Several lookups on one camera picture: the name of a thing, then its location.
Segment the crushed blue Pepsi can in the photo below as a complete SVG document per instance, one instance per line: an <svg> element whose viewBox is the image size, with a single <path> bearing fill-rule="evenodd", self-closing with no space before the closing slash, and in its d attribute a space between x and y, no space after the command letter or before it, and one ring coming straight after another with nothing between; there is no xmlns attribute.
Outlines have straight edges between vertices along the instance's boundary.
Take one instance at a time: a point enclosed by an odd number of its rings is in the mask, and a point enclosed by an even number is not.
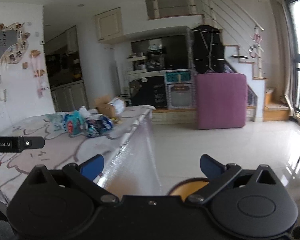
<svg viewBox="0 0 300 240"><path fill-rule="evenodd" d="M103 136L113 129L112 121L103 114L92 115L85 119L84 134L87 138Z"/></svg>

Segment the teal plastic snack wrapper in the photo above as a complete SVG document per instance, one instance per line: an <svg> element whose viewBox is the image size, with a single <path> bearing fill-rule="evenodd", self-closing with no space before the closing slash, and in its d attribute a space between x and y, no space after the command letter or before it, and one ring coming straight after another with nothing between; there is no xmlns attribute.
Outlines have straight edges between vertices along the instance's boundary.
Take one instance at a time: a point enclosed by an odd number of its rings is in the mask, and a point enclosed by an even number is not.
<svg viewBox="0 0 300 240"><path fill-rule="evenodd" d="M60 128L62 131L68 133L70 137L85 136L85 120L81 118L79 111L72 113L57 112L48 114L46 117L56 128Z"/></svg>

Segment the brown cardboard box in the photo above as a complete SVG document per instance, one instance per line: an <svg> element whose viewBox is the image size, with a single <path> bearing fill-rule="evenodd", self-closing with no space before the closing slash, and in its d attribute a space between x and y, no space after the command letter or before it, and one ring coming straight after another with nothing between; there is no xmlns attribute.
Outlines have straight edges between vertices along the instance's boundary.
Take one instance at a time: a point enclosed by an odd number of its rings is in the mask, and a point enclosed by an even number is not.
<svg viewBox="0 0 300 240"><path fill-rule="evenodd" d="M111 98L105 95L95 99L95 107L98 113L109 118L116 118L125 111L126 103L121 98Z"/></svg>

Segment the wooden round trash bin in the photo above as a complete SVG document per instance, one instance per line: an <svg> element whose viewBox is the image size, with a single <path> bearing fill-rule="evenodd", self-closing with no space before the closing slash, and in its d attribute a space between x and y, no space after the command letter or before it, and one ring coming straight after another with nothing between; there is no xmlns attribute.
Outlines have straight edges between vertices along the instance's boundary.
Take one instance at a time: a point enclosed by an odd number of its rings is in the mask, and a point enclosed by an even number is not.
<svg viewBox="0 0 300 240"><path fill-rule="evenodd" d="M205 187L209 183L207 178L190 178L174 185L167 193L168 196L180 196L185 200L189 195Z"/></svg>

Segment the cartoon print bed sheet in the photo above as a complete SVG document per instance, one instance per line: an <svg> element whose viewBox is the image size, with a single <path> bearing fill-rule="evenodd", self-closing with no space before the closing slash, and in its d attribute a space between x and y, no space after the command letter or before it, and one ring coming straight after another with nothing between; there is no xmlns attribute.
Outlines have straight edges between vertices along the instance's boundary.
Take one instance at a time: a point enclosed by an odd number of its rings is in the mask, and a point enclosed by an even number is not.
<svg viewBox="0 0 300 240"><path fill-rule="evenodd" d="M128 140L134 131L132 126L141 119L141 115L153 109L147 105L127 107L120 115L120 123L108 134L96 138L84 135L70 137L44 115L24 119L6 129L2 132L3 136L40 136L45 139L45 146L22 153L0 153L0 201L8 204L36 165L59 170L69 163L82 164L97 154L104 157L106 165Z"/></svg>

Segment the silver foil bed side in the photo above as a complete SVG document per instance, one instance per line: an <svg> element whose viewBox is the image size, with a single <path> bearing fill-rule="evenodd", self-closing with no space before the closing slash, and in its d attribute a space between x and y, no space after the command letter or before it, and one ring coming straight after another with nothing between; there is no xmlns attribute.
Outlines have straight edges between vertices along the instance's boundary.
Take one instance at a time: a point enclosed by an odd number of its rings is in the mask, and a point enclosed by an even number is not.
<svg viewBox="0 0 300 240"><path fill-rule="evenodd" d="M160 196L162 186L155 164L152 111L142 114L132 127L134 131L104 166L96 184L119 198Z"/></svg>

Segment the white plastic bag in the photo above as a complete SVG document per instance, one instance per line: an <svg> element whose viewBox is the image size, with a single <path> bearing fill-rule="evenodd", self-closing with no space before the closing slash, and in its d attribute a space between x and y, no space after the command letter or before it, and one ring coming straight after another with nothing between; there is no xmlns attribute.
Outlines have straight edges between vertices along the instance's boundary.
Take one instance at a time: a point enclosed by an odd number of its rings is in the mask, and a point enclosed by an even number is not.
<svg viewBox="0 0 300 240"><path fill-rule="evenodd" d="M86 109L85 106L81 106L78 111L79 111L81 118L84 120L90 119L92 116L92 114Z"/></svg>

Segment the wooden tv cabinet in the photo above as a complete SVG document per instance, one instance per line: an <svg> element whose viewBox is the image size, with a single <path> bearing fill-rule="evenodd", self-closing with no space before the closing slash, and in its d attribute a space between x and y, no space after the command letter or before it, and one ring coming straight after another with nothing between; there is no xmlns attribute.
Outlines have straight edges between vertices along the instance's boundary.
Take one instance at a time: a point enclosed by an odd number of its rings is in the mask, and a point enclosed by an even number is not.
<svg viewBox="0 0 300 240"><path fill-rule="evenodd" d="M255 108L247 106L155 109L147 116L155 125L159 124L197 124L199 129L241 128L246 122L262 122L263 117L256 115Z"/></svg>

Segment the pink upright mattress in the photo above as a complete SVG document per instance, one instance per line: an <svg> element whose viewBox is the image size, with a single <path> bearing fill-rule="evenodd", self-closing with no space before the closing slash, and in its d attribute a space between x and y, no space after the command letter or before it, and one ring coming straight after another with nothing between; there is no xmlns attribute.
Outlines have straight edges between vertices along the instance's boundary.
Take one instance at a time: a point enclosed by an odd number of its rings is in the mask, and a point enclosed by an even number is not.
<svg viewBox="0 0 300 240"><path fill-rule="evenodd" d="M245 126L248 101L246 76L207 73L195 76L198 129Z"/></svg>

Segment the kitchen lower cabinet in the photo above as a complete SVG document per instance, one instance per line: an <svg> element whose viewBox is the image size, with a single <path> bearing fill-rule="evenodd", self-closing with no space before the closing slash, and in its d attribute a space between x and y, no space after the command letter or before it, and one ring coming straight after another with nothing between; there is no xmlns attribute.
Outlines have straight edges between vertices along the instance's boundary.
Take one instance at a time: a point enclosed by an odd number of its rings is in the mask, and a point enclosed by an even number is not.
<svg viewBox="0 0 300 240"><path fill-rule="evenodd" d="M83 81L76 81L51 89L52 99L57 112L73 112L81 106L89 108Z"/></svg>

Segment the wooden stair steps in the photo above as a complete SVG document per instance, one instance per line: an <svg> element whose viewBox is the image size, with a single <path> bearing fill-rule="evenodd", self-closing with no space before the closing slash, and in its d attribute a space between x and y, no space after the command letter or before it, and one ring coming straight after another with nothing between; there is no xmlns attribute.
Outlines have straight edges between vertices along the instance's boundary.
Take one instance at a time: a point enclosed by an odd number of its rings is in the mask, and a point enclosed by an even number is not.
<svg viewBox="0 0 300 240"><path fill-rule="evenodd" d="M265 78L247 79L247 86L247 121L287 121L289 119L289 107L275 100L275 89L266 87Z"/></svg>

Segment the toy oven poison sign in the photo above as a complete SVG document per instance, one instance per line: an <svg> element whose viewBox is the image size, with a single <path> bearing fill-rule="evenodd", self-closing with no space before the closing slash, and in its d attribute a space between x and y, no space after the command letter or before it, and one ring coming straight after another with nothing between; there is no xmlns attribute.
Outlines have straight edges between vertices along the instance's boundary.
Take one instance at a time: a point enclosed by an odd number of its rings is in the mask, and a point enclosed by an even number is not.
<svg viewBox="0 0 300 240"><path fill-rule="evenodd" d="M164 80L168 109L186 109L196 106L192 69L167 70Z"/></svg>

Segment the black chalkboard sign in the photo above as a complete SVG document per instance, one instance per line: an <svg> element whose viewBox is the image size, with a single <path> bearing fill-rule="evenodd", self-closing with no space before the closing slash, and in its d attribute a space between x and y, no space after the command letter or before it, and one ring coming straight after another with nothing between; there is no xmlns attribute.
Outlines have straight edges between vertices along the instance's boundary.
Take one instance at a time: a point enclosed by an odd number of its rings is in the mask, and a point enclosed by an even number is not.
<svg viewBox="0 0 300 240"><path fill-rule="evenodd" d="M167 108L166 87L163 76L144 77L129 83L132 106L150 105Z"/></svg>

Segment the white shelf with items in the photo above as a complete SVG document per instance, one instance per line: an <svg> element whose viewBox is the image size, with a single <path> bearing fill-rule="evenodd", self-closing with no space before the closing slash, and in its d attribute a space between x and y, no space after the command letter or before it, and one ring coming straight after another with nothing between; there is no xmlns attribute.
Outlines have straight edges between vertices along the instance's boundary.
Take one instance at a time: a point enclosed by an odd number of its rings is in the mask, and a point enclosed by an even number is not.
<svg viewBox="0 0 300 240"><path fill-rule="evenodd" d="M127 74L140 74L147 72L147 57L143 52L132 53L127 57L127 62L130 63Z"/></svg>

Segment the beige curtain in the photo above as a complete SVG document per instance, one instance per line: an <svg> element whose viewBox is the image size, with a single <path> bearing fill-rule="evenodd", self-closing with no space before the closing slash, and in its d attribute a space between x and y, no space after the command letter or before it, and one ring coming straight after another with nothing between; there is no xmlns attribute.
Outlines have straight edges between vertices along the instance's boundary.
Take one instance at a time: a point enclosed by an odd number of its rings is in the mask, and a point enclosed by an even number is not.
<svg viewBox="0 0 300 240"><path fill-rule="evenodd" d="M282 0L270 0L273 11L279 48L279 62L283 73L281 96L290 108L294 108L294 44L293 26L288 16L288 8Z"/></svg>

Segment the staircase railing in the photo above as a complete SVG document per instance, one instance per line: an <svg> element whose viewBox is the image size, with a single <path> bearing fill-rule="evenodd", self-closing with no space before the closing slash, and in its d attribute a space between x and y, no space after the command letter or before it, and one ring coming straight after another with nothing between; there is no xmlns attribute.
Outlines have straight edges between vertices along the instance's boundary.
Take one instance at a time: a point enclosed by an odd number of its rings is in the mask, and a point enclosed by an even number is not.
<svg viewBox="0 0 300 240"><path fill-rule="evenodd" d="M202 17L202 23L211 25L227 35L237 46L234 55L240 63L249 63L253 79L263 79L261 47L264 28L249 12L234 0L145 0L151 20L168 17Z"/></svg>

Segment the pink hanging wall ornament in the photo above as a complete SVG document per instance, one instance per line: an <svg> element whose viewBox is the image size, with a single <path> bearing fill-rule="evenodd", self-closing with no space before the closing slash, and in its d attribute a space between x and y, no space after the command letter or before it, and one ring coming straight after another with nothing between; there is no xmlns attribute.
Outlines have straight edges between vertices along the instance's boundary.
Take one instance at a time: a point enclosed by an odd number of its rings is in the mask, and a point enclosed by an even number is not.
<svg viewBox="0 0 300 240"><path fill-rule="evenodd" d="M39 50L31 50L30 62L33 70L33 77L36 81L37 94L39 98L42 98L44 96L44 92L49 89L49 82L47 80L46 69L42 66L42 57Z"/></svg>

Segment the panda wall decoration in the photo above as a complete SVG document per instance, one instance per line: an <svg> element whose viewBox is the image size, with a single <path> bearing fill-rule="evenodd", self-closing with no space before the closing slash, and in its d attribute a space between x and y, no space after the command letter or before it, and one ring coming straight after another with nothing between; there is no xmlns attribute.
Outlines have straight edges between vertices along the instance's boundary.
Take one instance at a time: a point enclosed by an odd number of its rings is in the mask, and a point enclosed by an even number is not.
<svg viewBox="0 0 300 240"><path fill-rule="evenodd" d="M0 64L18 64L29 47L23 23L0 24Z"/></svg>

